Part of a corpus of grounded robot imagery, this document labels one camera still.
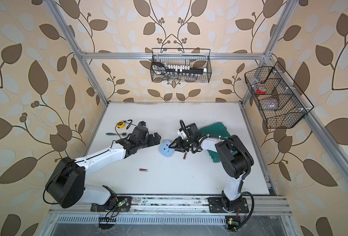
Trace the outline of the light blue alarm clock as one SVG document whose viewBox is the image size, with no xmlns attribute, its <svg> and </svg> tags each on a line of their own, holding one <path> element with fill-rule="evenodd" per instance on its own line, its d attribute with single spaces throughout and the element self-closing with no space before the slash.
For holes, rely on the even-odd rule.
<svg viewBox="0 0 348 236">
<path fill-rule="evenodd" d="M 171 142 L 169 140 L 165 140 L 160 146 L 159 146 L 159 152 L 164 156 L 164 157 L 171 157 L 175 150 L 172 148 L 169 148 Z"/>
</svg>

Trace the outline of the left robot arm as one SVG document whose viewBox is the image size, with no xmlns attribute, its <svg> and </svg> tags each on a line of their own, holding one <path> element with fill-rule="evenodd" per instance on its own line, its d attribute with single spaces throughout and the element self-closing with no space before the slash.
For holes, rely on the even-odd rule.
<svg viewBox="0 0 348 236">
<path fill-rule="evenodd" d="M 49 193 L 54 198 L 53 204 L 62 208 L 75 204 L 96 204 L 111 209 L 116 202 L 115 192 L 106 185 L 92 186 L 86 179 L 104 167 L 121 161 L 140 149 L 157 146 L 160 142 L 161 136 L 158 133 L 148 134 L 144 143 L 130 134 L 94 154 L 77 159 L 65 157 L 57 164 L 43 193 Z"/>
</svg>

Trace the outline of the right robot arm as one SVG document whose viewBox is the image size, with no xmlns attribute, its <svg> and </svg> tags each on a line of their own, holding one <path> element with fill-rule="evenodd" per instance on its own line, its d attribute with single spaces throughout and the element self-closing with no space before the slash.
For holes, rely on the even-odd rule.
<svg viewBox="0 0 348 236">
<path fill-rule="evenodd" d="M 224 171 L 229 176 L 222 191 L 223 208 L 228 212 L 236 210 L 237 203 L 245 194 L 242 192 L 244 180 L 253 166 L 253 158 L 238 136 L 221 137 L 207 134 L 197 138 L 178 137 L 168 148 L 193 154 L 202 150 L 216 152 Z"/>
</svg>

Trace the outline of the yellow tape measure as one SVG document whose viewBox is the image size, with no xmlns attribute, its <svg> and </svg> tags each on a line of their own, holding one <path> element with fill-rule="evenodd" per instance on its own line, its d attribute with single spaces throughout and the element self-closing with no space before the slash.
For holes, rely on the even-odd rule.
<svg viewBox="0 0 348 236">
<path fill-rule="evenodd" d="M 133 120 L 126 120 L 126 121 L 119 121 L 116 123 L 116 128 L 122 129 L 126 128 L 129 129 L 129 127 L 132 125 Z"/>
</svg>

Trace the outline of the green plastic case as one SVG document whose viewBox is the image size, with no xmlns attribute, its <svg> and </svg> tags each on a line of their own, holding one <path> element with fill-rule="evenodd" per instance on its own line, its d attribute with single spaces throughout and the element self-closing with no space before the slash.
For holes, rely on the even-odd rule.
<svg viewBox="0 0 348 236">
<path fill-rule="evenodd" d="M 221 122 L 202 127 L 199 129 L 199 131 L 202 135 L 209 134 L 209 135 L 222 136 L 222 137 L 230 137 L 231 136 L 230 133 L 228 132 L 227 128 Z M 208 154 L 210 155 L 210 157 L 214 163 L 221 162 L 220 157 L 217 154 L 217 152 L 208 150 Z"/>
</svg>

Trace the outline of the clear plastic bag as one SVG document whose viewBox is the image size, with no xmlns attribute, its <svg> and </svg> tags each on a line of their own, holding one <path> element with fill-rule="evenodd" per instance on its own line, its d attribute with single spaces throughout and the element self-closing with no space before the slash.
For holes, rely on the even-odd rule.
<svg viewBox="0 0 348 236">
<path fill-rule="evenodd" d="M 260 107 L 262 108 L 262 110 L 279 110 L 279 101 L 277 98 L 274 97 L 267 97 L 265 99 L 262 99 L 259 101 L 260 103 Z"/>
</svg>

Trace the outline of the teal handled ratchet tool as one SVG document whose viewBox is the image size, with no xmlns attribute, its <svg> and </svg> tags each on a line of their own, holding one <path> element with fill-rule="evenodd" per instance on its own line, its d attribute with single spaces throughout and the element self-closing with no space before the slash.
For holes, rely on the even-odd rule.
<svg viewBox="0 0 348 236">
<path fill-rule="evenodd" d="M 127 133 L 111 133 L 111 132 L 108 132 L 106 133 L 107 136 L 120 136 L 120 137 L 126 137 L 127 136 Z"/>
</svg>

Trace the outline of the aluminium front rail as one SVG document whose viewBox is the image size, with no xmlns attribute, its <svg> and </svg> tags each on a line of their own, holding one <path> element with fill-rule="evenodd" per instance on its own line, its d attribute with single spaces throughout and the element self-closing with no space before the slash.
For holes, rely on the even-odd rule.
<svg viewBox="0 0 348 236">
<path fill-rule="evenodd" d="M 289 203 L 282 196 L 254 196 L 254 209 L 250 197 L 243 208 L 234 212 L 224 211 L 222 204 L 209 203 L 211 195 L 129 195 L 131 200 L 122 206 L 120 214 L 138 215 L 248 215 L 293 216 Z"/>
</svg>

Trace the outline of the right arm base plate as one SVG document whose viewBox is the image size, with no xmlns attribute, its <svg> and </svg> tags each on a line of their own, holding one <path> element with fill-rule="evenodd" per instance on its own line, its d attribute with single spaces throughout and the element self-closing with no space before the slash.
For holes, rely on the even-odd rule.
<svg viewBox="0 0 348 236">
<path fill-rule="evenodd" d="M 207 199 L 211 213 L 249 213 L 246 198 L 240 197 L 230 201 L 225 197 L 210 197 Z"/>
</svg>

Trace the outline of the black handled scissors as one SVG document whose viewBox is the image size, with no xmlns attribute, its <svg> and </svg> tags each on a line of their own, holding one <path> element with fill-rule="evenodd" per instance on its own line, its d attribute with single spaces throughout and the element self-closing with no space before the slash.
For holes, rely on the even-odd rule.
<svg viewBox="0 0 348 236">
<path fill-rule="evenodd" d="M 169 67 L 167 63 L 160 62 L 152 62 L 151 70 L 155 75 L 166 75 L 175 72 L 175 69 L 173 67 Z"/>
</svg>

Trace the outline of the socket bit rail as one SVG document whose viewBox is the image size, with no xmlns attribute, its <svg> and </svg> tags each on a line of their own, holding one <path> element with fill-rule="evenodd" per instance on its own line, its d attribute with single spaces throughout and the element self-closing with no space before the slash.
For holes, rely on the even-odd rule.
<svg viewBox="0 0 348 236">
<path fill-rule="evenodd" d="M 175 69 L 174 73 L 200 74 L 200 75 L 208 73 L 206 68 L 192 68 L 190 66 L 184 66 L 184 65 L 169 65 L 169 67 L 173 67 Z"/>
</svg>

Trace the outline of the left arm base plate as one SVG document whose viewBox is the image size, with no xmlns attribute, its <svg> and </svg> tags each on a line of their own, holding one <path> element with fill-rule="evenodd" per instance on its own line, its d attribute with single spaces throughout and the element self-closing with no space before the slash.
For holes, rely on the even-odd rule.
<svg viewBox="0 0 348 236">
<path fill-rule="evenodd" d="M 92 204 L 90 211 L 92 212 L 113 212 L 120 210 L 127 212 L 131 208 L 131 196 L 111 197 L 104 205 Z"/>
</svg>

